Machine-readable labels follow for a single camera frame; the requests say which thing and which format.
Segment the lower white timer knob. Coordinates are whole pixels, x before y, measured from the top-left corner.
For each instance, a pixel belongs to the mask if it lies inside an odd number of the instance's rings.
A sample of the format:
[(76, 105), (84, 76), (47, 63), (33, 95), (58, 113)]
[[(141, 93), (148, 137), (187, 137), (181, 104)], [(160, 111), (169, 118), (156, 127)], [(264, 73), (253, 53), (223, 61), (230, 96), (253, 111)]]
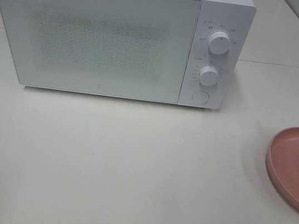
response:
[(205, 66), (199, 70), (199, 83), (206, 87), (215, 85), (219, 80), (219, 71), (214, 66)]

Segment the white microwave oven body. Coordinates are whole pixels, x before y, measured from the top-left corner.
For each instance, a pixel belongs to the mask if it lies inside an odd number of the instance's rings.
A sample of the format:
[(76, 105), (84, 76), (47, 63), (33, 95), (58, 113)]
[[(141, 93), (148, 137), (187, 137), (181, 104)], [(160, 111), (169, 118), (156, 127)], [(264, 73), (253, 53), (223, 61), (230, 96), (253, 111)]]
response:
[[(190, 45), (187, 65), (180, 88), (179, 99), (177, 103), (167, 104), (216, 110), (220, 108), (224, 96), (226, 95), (227, 87), (233, 75), (236, 62), (239, 59), (243, 44), (245, 43), (254, 15), (256, 14), (256, 7), (252, 0), (197, 1), (200, 2), (200, 6), (192, 43)], [(212, 54), (208, 48), (209, 35), (215, 31), (226, 31), (232, 37), (232, 43), (229, 50), (221, 55)], [(206, 87), (199, 83), (199, 71), (205, 66), (214, 66), (219, 71), (218, 82), (211, 87)], [(207, 104), (197, 105), (194, 103), (192, 96), (197, 91), (205, 91), (209, 94), (209, 101)]]

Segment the upper white power knob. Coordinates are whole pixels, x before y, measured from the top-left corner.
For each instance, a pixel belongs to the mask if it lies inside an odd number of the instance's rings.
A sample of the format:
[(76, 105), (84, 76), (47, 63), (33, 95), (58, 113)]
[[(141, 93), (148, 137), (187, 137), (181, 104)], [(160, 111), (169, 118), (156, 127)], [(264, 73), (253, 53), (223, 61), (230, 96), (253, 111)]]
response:
[(212, 54), (221, 55), (229, 50), (232, 37), (226, 31), (215, 31), (209, 35), (208, 48)]

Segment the pink round plate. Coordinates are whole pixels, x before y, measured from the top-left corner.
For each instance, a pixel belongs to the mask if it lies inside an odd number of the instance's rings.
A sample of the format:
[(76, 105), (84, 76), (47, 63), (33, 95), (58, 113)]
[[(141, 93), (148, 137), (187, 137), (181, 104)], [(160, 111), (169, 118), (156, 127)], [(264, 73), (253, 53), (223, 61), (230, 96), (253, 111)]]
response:
[(299, 127), (281, 130), (272, 138), (266, 167), (276, 190), (299, 211)]

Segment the white microwave door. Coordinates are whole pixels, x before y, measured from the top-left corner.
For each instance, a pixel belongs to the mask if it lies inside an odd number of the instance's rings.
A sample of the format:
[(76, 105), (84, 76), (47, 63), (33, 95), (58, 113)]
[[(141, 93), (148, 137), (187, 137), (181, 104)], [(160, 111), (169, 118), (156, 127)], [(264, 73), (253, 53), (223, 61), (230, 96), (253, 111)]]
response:
[(177, 103), (198, 0), (0, 0), (22, 85)]

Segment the round white door button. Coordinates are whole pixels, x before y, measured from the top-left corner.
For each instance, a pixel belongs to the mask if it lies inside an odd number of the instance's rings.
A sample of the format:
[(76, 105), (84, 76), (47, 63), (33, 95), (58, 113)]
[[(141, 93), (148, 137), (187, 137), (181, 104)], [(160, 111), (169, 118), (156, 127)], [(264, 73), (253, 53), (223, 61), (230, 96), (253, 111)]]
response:
[(193, 94), (192, 99), (197, 105), (205, 105), (209, 101), (209, 94), (205, 91), (197, 91)]

